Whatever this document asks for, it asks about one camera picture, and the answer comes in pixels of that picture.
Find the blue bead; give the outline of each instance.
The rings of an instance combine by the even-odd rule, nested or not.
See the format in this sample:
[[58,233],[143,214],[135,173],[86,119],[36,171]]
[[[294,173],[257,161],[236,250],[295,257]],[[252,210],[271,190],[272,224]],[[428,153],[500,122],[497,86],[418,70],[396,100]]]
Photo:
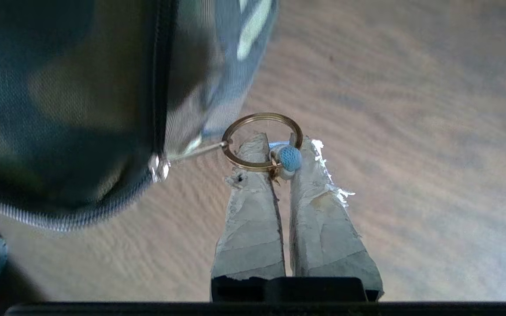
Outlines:
[[302,166],[302,154],[293,146],[285,146],[278,151],[282,166],[288,171],[298,170]]

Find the camouflage bag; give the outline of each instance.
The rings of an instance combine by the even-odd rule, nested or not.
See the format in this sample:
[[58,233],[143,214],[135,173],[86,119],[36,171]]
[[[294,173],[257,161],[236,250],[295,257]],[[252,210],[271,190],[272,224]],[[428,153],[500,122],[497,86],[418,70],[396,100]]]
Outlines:
[[97,223],[237,118],[277,0],[0,0],[0,212]]

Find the wood grain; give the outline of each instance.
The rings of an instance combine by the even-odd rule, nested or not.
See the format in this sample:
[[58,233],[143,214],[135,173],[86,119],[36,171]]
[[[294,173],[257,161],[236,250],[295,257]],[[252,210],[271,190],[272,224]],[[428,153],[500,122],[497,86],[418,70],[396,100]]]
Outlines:
[[[321,139],[357,192],[384,300],[506,300],[506,1],[284,0],[260,111]],[[0,216],[0,232],[50,300],[207,300],[230,172],[211,154],[105,224],[56,236]]]

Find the wooden floor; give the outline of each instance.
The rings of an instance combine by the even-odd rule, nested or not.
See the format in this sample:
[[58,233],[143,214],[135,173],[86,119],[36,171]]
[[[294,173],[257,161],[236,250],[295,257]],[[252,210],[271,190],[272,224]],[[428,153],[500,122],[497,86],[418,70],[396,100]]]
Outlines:
[[[283,0],[245,113],[262,111],[322,140],[333,180],[357,192],[349,214],[383,300],[506,300],[506,1]],[[220,153],[186,162],[120,216],[68,235],[0,216],[10,287],[207,300],[230,173]]]

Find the gold key ring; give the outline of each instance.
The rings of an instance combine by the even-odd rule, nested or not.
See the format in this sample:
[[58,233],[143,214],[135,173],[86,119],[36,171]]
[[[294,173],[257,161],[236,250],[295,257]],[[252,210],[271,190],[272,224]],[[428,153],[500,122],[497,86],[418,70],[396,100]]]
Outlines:
[[282,166],[281,163],[273,164],[273,162],[246,162],[245,160],[237,158],[235,154],[231,152],[229,149],[229,145],[232,143],[231,136],[242,126],[245,124],[249,124],[251,122],[255,121],[276,121],[281,122],[283,124],[286,124],[289,128],[292,129],[295,137],[296,142],[294,144],[294,147],[298,150],[302,146],[302,140],[304,138],[302,134],[302,130],[298,126],[296,122],[294,122],[291,118],[288,116],[283,116],[281,114],[277,113],[257,113],[257,114],[251,114],[248,116],[245,116],[244,118],[240,118],[239,120],[233,122],[227,130],[225,130],[224,135],[222,136],[222,142],[225,142],[225,146],[222,148],[222,151],[224,152],[225,156],[228,158],[228,160],[234,164],[235,166],[250,170],[250,171],[256,171],[256,172],[267,172],[271,170],[275,170],[277,168],[280,168]]

